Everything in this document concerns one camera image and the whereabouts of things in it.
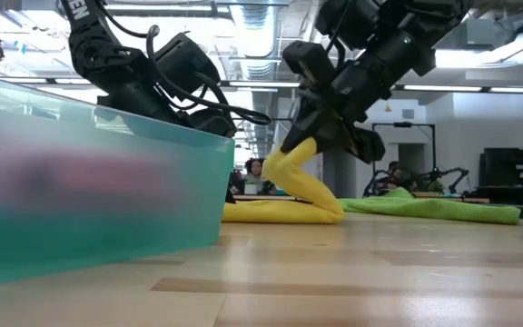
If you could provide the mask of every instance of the teal plastic bin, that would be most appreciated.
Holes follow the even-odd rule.
[[[214,244],[233,149],[0,82],[0,282]]]

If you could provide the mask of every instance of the ceiling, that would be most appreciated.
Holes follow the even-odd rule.
[[[186,33],[212,59],[224,80],[297,81],[281,61],[283,49],[296,40],[326,45],[329,40],[313,28],[320,0],[219,0],[219,16],[212,18],[211,3],[187,0],[173,5],[151,0],[108,1],[108,8],[122,25],[145,32],[159,25],[155,48],[165,45],[177,33]],[[70,25],[63,12],[52,0],[8,0],[0,8],[0,39],[4,41],[5,59],[0,62],[1,76],[78,77],[71,63],[67,37]],[[476,0],[472,15],[509,18],[523,13],[522,0]],[[144,49],[144,40],[131,37],[111,26],[124,45]],[[358,52],[348,52],[347,57]],[[456,53],[443,56],[446,62],[457,60]],[[423,78],[410,72],[404,84],[438,85],[523,85],[523,66],[498,69],[437,68]],[[93,101],[98,94],[92,86],[88,95],[78,95]],[[272,117],[288,117],[291,90],[228,92],[230,104],[264,111]],[[429,94],[397,93],[397,98],[419,99],[422,104]],[[273,130],[239,122],[242,132],[236,142],[244,157],[264,156],[271,150]]]

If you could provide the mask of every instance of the wooden floor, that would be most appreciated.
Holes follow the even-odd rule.
[[[0,285],[9,327],[523,327],[520,226],[352,214]]]

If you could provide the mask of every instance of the yellow towel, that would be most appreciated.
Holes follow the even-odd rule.
[[[316,154],[316,141],[304,140],[291,152],[279,149],[263,162],[262,175],[283,190],[309,203],[251,201],[226,203],[223,221],[231,223],[337,223],[344,212],[331,190],[300,166]]]

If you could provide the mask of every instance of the green cloth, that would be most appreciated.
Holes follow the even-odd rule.
[[[488,206],[443,199],[416,199],[403,188],[366,199],[339,199],[345,212],[377,213],[406,217],[475,223],[518,224],[520,210],[511,206]]]

